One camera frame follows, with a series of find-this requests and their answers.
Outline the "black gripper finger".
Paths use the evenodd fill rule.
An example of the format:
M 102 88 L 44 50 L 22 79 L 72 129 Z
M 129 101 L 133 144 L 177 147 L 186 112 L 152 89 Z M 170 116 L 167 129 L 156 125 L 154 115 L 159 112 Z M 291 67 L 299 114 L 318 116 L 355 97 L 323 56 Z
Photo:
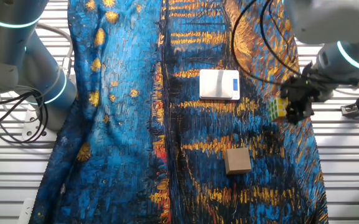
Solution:
M 292 103 L 288 102 L 286 106 L 286 119 L 288 121 L 294 121 L 294 115 L 295 115 L 295 111 L 294 108 L 292 107 Z
M 299 123 L 312 116 L 312 108 L 296 109 L 294 124 Z

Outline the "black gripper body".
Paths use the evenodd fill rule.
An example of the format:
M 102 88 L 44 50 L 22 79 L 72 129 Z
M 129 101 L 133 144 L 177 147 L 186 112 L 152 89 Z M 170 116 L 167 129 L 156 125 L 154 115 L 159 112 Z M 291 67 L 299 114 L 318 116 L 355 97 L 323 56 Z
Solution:
M 310 84 L 308 76 L 291 77 L 289 105 L 294 110 L 311 110 L 316 89 Z

